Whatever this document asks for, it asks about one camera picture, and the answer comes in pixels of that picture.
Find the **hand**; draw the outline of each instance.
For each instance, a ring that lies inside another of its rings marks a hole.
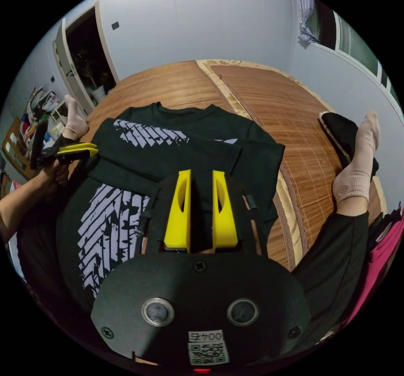
[[[55,160],[53,164],[50,164],[42,169],[37,178],[45,194],[49,194],[56,190],[58,184],[65,185],[67,183],[68,176],[68,166],[61,165],[59,160]]]

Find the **potted plant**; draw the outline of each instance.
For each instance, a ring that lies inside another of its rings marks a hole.
[[[72,58],[76,70],[80,74],[91,80],[94,88],[91,95],[95,98],[95,100],[99,104],[106,96],[105,88],[103,84],[101,86],[97,86],[96,82],[94,81],[94,66],[91,59],[88,57],[87,49],[85,47],[82,47],[77,52],[73,52]]]

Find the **white wall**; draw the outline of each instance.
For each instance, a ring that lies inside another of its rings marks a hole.
[[[237,59],[282,70],[291,62],[292,0],[85,0],[65,16],[66,24],[97,1],[120,80],[156,66],[194,59]],[[112,30],[116,21],[119,28]],[[5,101],[0,133],[7,132],[11,117],[21,117],[35,86],[43,85],[59,97],[67,93],[52,48],[59,24],[37,44],[16,77]],[[17,178],[10,164],[7,170]]]
[[[404,119],[386,89],[339,53],[318,44],[304,48],[297,40],[287,72],[357,125],[368,110],[376,111],[381,133],[377,174],[387,209],[396,209],[400,200],[404,203]]]

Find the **pink sock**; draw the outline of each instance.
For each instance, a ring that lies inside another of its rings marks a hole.
[[[88,132],[88,125],[77,112],[77,101],[69,94],[64,97],[64,101],[68,109],[66,129],[73,131],[80,139]]]
[[[337,204],[352,196],[362,196],[369,201],[373,158],[379,140],[380,127],[377,115],[370,111],[356,133],[352,162],[338,174],[332,184],[332,193]]]

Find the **black t-shirt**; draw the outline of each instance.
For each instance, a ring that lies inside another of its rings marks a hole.
[[[154,103],[105,120],[93,142],[99,156],[75,170],[57,229],[61,272],[86,312],[108,273],[133,258],[139,216],[158,182],[180,170],[191,169],[197,184],[203,225],[193,234],[206,241],[201,250],[211,244],[212,170],[246,186],[267,234],[277,218],[272,198],[284,146],[246,118],[214,105]]]

